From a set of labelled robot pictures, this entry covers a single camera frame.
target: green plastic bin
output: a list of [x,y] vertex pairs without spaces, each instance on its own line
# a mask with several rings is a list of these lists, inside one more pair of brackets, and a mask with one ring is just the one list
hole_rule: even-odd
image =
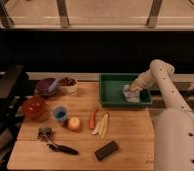
[[140,92],[140,102],[127,102],[123,88],[125,84],[131,84],[138,74],[100,74],[99,93],[102,107],[134,107],[144,108],[152,104],[149,90]]

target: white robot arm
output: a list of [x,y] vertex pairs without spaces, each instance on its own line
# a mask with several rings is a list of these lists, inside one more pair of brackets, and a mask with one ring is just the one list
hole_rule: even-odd
[[130,88],[149,88],[156,81],[165,102],[155,128],[155,171],[194,171],[194,113],[171,81],[173,73],[172,65],[153,60]]

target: apple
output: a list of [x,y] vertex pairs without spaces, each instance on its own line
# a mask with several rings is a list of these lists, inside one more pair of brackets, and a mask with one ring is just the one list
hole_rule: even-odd
[[79,131],[81,127],[81,121],[78,117],[73,116],[68,120],[68,128],[72,131]]

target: wooden cutting board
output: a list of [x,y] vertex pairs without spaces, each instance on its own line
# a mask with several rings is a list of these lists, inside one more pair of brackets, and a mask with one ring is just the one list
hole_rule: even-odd
[[[154,131],[148,109],[104,109],[100,107],[97,82],[79,82],[73,95],[57,94],[47,99],[44,119],[25,119],[8,162],[10,170],[131,170],[154,168]],[[82,121],[80,132],[61,127],[53,118],[57,106],[65,106],[68,116]],[[109,112],[108,130],[104,139],[92,135],[88,128],[89,113],[99,107],[96,121]],[[39,127],[52,127],[53,140],[79,151],[78,156],[51,151],[38,141]],[[94,152],[114,140],[119,150],[99,162]]]

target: orange carrot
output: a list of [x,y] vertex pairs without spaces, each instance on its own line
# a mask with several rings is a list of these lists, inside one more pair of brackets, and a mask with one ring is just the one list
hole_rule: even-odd
[[95,128],[95,114],[98,112],[98,108],[95,108],[93,112],[89,115],[89,128],[94,129]]

